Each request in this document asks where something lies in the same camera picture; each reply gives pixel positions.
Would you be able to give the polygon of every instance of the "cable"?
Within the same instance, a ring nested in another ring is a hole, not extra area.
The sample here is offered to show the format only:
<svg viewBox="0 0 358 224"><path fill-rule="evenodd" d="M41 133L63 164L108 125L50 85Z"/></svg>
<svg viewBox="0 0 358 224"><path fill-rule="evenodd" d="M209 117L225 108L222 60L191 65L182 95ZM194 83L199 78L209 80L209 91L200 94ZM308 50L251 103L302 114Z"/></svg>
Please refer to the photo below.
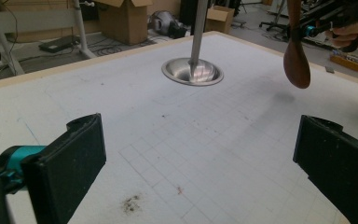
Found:
<svg viewBox="0 0 358 224"><path fill-rule="evenodd" d="M4 6L5 9L7 9L7 11L9 11L10 14L13 16L14 22L15 22L15 27L16 27L16 28L15 28L15 29L16 29L16 32L15 32L15 37L14 37L13 45L11 46L10 51L8 52L8 55L9 55L10 60L11 60L11 64L13 64L14 76L16 76L16 75L17 75L17 71L16 71L16 68L15 68L15 66L14 66L13 57L11 57L11 51L13 50L14 45L17 43L17 38L19 37L18 21L17 21L16 16L14 15L14 13L13 13L7 6L5 6L5 3L3 4L3 6Z"/></svg>

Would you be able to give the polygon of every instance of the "metal rod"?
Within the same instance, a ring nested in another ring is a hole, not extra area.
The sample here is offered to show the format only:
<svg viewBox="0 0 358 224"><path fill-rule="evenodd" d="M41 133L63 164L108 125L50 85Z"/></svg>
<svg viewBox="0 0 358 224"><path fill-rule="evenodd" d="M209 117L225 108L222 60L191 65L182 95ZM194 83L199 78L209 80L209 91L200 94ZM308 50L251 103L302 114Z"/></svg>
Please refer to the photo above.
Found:
<svg viewBox="0 0 358 224"><path fill-rule="evenodd" d="M208 0L199 0L197 7L197 18L193 37L193 48L191 50L190 65L196 65L199 62L202 33L205 25L206 9L208 8Z"/></svg>

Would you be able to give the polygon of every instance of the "white table surface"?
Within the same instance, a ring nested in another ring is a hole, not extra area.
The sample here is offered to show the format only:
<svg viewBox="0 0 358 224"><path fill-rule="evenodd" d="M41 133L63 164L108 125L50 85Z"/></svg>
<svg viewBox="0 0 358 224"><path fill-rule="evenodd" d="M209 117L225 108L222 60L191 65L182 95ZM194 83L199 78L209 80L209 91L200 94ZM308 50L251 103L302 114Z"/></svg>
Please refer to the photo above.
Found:
<svg viewBox="0 0 358 224"><path fill-rule="evenodd" d="M107 163L71 223L338 223L292 158L303 114L358 138L358 83L313 65L310 87L297 89L281 55L215 33L202 39L200 58L224 71L222 82L190 87L163 76L162 64L189 57L191 43L0 85L0 153L47 145L68 121L98 112ZM34 223L27 194L8 196L18 223ZM139 208L127 214L134 195Z"/></svg>

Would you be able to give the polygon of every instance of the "dirt speck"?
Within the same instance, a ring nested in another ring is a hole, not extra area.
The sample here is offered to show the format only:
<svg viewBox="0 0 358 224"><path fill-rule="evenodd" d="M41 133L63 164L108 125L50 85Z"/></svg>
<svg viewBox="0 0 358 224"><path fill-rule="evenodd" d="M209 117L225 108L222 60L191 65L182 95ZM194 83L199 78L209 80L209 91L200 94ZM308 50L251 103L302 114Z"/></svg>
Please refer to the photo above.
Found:
<svg viewBox="0 0 358 224"><path fill-rule="evenodd" d="M141 200L141 195L134 195L122 202L121 208L123 212L128 216L141 211L141 207L139 206L139 201Z"/></svg>
<svg viewBox="0 0 358 224"><path fill-rule="evenodd" d="M176 189L178 190L178 194L183 194L183 189L180 186L178 186Z"/></svg>

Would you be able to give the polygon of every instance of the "cardboard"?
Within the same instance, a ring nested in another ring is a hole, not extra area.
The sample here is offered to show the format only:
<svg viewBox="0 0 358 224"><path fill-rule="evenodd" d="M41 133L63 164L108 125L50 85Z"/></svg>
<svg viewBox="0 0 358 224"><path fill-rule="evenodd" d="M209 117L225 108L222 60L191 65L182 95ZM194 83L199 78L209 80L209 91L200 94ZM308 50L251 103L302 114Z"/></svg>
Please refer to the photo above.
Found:
<svg viewBox="0 0 358 224"><path fill-rule="evenodd" d="M234 17L234 8L214 6L208 9L205 31L217 31L228 34L232 19Z"/></svg>
<svg viewBox="0 0 358 224"><path fill-rule="evenodd" d="M271 6L272 0L262 0L263 5Z"/></svg>
<svg viewBox="0 0 358 224"><path fill-rule="evenodd" d="M97 0L103 35L135 45L147 39L147 6L152 0Z"/></svg>

